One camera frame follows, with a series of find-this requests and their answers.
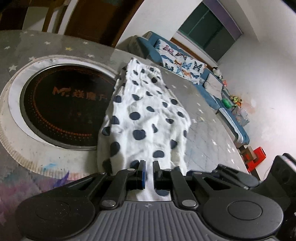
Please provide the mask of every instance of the window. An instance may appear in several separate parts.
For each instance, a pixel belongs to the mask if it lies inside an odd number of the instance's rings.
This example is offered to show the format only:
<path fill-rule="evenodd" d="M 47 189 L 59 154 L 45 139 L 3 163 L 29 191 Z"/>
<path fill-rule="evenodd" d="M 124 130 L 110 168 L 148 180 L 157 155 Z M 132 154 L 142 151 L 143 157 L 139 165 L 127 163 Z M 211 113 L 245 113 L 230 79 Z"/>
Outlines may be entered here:
<path fill-rule="evenodd" d="M 218 61 L 235 42 L 225 26 L 204 3 L 198 5 L 179 31 L 215 61 Z"/>

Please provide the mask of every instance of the brown door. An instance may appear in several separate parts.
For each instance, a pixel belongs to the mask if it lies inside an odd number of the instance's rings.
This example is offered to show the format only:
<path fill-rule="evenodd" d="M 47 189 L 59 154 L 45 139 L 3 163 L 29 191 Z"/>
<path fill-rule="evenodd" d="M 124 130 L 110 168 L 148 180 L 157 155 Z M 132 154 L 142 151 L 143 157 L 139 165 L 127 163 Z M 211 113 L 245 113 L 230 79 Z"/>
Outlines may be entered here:
<path fill-rule="evenodd" d="M 65 35 L 115 47 L 144 0 L 79 0 Z"/>

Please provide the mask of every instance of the black device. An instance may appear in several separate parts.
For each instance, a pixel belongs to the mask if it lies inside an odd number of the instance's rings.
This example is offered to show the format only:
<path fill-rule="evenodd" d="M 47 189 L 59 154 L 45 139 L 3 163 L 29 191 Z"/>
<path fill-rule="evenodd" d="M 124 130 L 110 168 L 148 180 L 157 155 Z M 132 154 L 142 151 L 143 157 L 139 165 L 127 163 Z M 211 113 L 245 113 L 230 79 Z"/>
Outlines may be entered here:
<path fill-rule="evenodd" d="M 23 201 L 16 210 L 17 225 L 24 240 L 274 241 L 281 236 L 286 241 L 296 223 L 294 192 L 285 191 L 296 180 L 293 161 L 288 154 L 277 156 L 269 173 L 289 205 L 268 194 L 264 186 L 273 185 L 268 178 L 259 183 L 224 165 L 183 176 L 178 169 L 160 169 L 157 161 L 154 188 L 169 190 L 172 201 L 126 201 L 128 190 L 145 188 L 145 161 L 140 161 L 137 169 L 115 176 L 96 173 Z M 286 184 L 282 172 L 288 173 Z"/>

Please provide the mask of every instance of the purple roller blind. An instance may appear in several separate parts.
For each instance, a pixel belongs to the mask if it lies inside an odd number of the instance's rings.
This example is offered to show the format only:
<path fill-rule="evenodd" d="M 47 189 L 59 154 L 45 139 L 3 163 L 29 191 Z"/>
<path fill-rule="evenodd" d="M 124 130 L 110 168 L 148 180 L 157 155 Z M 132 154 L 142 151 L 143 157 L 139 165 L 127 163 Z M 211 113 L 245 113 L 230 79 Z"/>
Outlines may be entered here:
<path fill-rule="evenodd" d="M 203 0 L 203 3 L 219 19 L 219 21 L 224 25 L 234 40 L 237 40 L 242 35 L 242 32 L 235 24 L 234 20 L 218 0 Z"/>

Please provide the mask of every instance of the metal screw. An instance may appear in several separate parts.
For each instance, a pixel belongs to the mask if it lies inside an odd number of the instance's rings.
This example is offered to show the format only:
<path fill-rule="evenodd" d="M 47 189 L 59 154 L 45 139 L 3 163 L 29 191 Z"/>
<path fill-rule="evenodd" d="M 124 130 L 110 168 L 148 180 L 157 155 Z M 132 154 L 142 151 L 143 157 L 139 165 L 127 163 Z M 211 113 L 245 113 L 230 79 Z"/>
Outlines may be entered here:
<path fill-rule="evenodd" d="M 196 205 L 196 202 L 191 199 L 186 199 L 182 202 L 182 205 L 185 207 L 194 207 Z"/>
<path fill-rule="evenodd" d="M 114 207 L 115 205 L 116 205 L 116 202 L 111 199 L 102 201 L 102 206 L 104 207 Z"/>

